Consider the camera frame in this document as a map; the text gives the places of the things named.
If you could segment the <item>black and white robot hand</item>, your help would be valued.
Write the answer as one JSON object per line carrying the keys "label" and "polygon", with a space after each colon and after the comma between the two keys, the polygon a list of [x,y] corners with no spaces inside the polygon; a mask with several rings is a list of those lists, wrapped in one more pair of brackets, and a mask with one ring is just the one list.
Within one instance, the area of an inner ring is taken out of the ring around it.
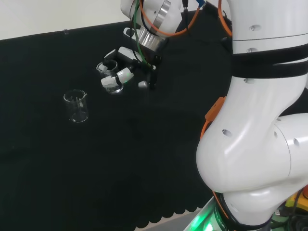
{"label": "black and white robot hand", "polygon": [[147,50],[145,54],[150,56],[148,63],[152,65],[152,67],[148,67],[142,62],[141,54],[142,52],[136,52],[126,47],[118,47],[108,53],[103,61],[96,66],[96,70],[101,76],[102,87],[107,93],[120,93],[124,85],[134,78],[137,70],[141,70],[145,74],[145,80],[141,81],[138,86],[155,89],[162,58],[153,51]]}

